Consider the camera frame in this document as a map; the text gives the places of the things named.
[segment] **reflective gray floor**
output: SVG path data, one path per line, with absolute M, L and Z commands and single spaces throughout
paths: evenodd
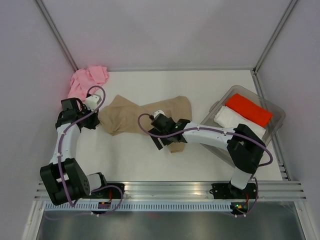
M 47 212 L 37 240 L 304 240 L 293 205 L 259 203 L 246 218 L 220 212 Z

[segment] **folded red towel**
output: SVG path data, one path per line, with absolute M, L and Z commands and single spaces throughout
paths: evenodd
M 252 101 L 238 93 L 230 97 L 225 105 L 263 128 L 267 125 L 273 115 L 271 112 L 254 104 Z

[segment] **clear plastic container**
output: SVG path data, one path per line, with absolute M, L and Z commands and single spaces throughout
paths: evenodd
M 273 104 L 272 102 L 258 96 L 257 94 L 253 93 L 252 91 L 249 91 L 248 89 L 242 86 L 234 85 L 233 87 L 231 87 L 230 90 L 223 96 L 223 98 L 211 107 L 208 116 L 206 116 L 206 118 L 201 122 L 201 124 L 221 128 L 221 126 L 214 121 L 214 118 L 221 109 L 221 107 L 224 106 L 226 102 L 229 100 L 229 98 L 231 98 L 234 94 L 240 94 L 241 96 L 247 98 L 256 105 L 272 113 L 271 120 L 264 127 L 266 131 L 262 137 L 262 141 L 267 146 L 270 143 L 276 131 L 281 127 L 286 116 L 285 111 L 277 105 Z M 205 144 L 202 145 L 209 151 L 217 155 L 219 158 L 230 164 L 231 166 L 234 166 L 234 162 L 232 161 L 228 151 L 214 146 L 209 146 Z

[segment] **white wall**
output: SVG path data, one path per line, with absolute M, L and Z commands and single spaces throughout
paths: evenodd
M 80 68 L 253 68 L 290 0 L 43 0 Z
M 320 1 L 301 0 L 259 75 L 286 118 L 279 130 L 286 160 L 320 226 Z
M 21 239 L 72 70 L 32 0 L 0 7 L 0 239 Z

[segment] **cloth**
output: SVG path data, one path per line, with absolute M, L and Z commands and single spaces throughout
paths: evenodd
M 213 119 L 223 128 L 236 128 L 238 124 L 247 125 L 260 139 L 264 136 L 266 130 L 255 124 L 254 122 L 244 118 L 236 111 L 233 111 L 227 106 L 222 106 Z
M 192 120 L 191 104 L 185 96 L 139 106 L 120 95 L 117 95 L 109 106 L 99 111 L 98 119 L 104 130 L 113 136 L 121 133 L 145 135 L 138 126 L 138 117 L 143 113 L 153 114 L 157 110 L 162 110 L 167 117 L 171 117 L 175 122 L 179 119 Z M 150 123 L 151 120 L 148 117 L 141 118 L 141 125 L 148 131 L 153 128 Z M 185 149 L 185 144 L 174 142 L 167 147 L 171 153 L 178 153 Z
M 273 115 L 271 112 L 254 104 L 252 101 L 238 93 L 230 97 L 225 105 L 263 128 L 268 124 Z
M 108 78 L 109 73 L 106 66 L 89 65 L 87 69 L 79 69 L 71 77 L 71 89 L 68 98 L 78 98 L 84 102 L 88 89 L 95 85 L 102 86 L 107 82 Z M 93 94 L 97 90 L 98 88 L 94 88 L 90 93 Z

